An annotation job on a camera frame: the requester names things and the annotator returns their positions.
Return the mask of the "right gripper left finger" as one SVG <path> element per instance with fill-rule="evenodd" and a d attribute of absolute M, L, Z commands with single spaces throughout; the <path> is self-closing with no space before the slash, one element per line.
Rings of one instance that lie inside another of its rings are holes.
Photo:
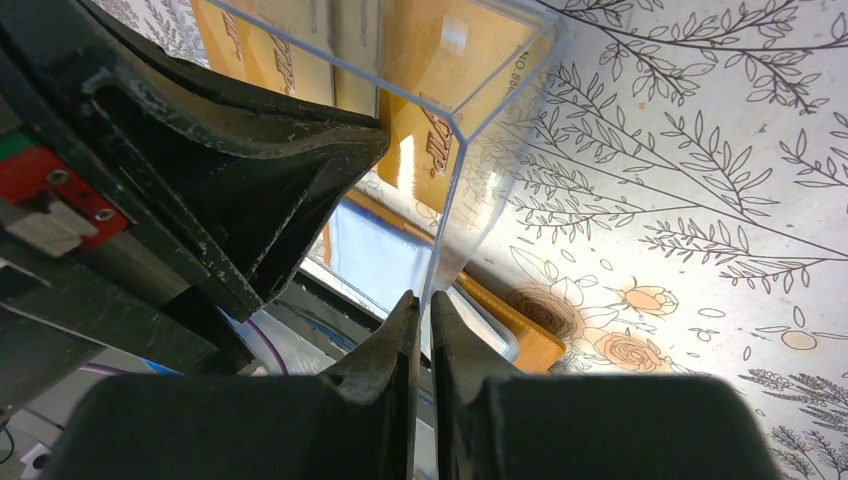
<path fill-rule="evenodd" d="M 407 479 L 419 301 L 315 375 L 112 376 L 75 408 L 47 479 Z"/>

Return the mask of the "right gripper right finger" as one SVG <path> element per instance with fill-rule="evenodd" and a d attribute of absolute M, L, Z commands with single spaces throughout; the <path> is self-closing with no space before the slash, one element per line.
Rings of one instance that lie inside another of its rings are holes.
<path fill-rule="evenodd" d="M 747 407 L 685 375 L 531 375 L 495 352 L 443 291 L 430 301 L 444 479 L 775 479 Z"/>

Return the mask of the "orange card holder wallet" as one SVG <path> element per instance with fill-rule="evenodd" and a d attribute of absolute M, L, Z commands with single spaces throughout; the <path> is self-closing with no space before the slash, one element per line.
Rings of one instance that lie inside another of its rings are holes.
<path fill-rule="evenodd" d="M 402 293 L 447 293 L 461 320 L 496 353 L 525 373 L 546 372 L 564 343 L 461 273 L 452 284 L 432 272 L 434 238 L 385 203 L 353 190 L 314 241 L 303 269 L 385 319 Z"/>

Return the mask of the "clear plastic card box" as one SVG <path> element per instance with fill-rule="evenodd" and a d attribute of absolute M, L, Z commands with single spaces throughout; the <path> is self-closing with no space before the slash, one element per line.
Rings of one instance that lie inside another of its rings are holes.
<path fill-rule="evenodd" d="M 565 46 L 531 1 L 195 1 L 213 70 L 374 117 L 377 165 L 308 271 L 379 315 L 450 290 L 500 216 L 543 76 Z"/>

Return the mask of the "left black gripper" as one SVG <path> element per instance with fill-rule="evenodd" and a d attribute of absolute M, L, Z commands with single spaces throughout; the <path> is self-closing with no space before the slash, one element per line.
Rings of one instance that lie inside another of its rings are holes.
<path fill-rule="evenodd" d="M 59 158 L 189 284 L 243 320 L 278 296 L 383 156 L 371 117 L 167 55 L 90 1 L 1 5 L 1 90 Z M 105 349 L 188 375 L 254 369 L 74 256 L 1 233 L 1 419 Z"/>

